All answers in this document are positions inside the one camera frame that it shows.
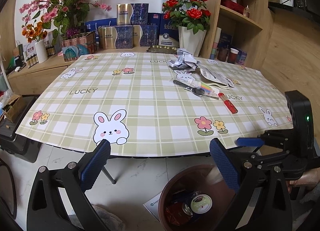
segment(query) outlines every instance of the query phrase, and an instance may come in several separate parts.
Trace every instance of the table leg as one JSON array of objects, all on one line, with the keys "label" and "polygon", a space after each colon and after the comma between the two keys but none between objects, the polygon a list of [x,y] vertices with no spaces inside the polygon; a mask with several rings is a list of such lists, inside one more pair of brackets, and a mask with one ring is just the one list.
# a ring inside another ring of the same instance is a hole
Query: table leg
[{"label": "table leg", "polygon": [[112,184],[116,184],[117,182],[112,178],[112,176],[110,175],[110,173],[107,171],[106,167],[103,166],[102,167],[102,171],[103,173],[108,177],[108,179],[112,182]]}]

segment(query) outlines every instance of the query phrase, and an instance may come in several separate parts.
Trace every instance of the wooden wall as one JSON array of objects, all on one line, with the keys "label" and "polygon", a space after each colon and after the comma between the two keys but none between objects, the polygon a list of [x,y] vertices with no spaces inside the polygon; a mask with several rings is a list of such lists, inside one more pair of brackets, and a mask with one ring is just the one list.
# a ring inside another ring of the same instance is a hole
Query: wooden wall
[{"label": "wooden wall", "polygon": [[13,49],[16,47],[14,36],[14,10],[16,0],[8,0],[0,12],[0,34],[1,34],[1,54],[5,58],[3,65],[8,67]]},{"label": "wooden wall", "polygon": [[310,99],[320,143],[320,26],[277,11],[261,72],[281,92],[298,90]]}]

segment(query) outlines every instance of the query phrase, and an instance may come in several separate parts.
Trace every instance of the small bottle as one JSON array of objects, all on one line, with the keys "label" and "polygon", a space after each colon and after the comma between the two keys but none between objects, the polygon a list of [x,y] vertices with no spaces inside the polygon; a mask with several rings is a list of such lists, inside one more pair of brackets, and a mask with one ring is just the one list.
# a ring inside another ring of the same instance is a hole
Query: small bottle
[{"label": "small bottle", "polygon": [[249,6],[247,5],[247,7],[246,8],[244,8],[244,10],[243,10],[243,15],[245,16],[245,17],[250,17],[250,9],[249,9]]}]

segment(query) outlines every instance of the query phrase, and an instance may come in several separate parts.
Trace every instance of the pink flower print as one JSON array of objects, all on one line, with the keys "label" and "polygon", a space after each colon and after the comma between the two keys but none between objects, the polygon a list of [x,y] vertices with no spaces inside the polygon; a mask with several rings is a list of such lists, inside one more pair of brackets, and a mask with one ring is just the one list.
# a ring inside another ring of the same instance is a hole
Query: pink flower print
[{"label": "pink flower print", "polygon": [[211,129],[212,121],[209,119],[206,119],[204,116],[201,116],[200,118],[195,119],[195,123],[198,124],[199,129]]},{"label": "pink flower print", "polygon": [[41,110],[39,110],[38,112],[36,112],[36,113],[33,114],[32,120],[38,121],[41,116],[42,116],[42,112],[41,112]]}]

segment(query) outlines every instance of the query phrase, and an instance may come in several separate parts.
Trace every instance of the jar lid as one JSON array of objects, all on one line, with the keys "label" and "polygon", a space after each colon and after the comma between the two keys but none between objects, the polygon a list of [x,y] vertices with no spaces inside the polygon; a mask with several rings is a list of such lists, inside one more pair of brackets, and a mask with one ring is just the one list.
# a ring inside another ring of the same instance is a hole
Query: jar lid
[{"label": "jar lid", "polygon": [[212,199],[205,194],[195,196],[192,201],[190,208],[194,213],[204,214],[212,207]]}]

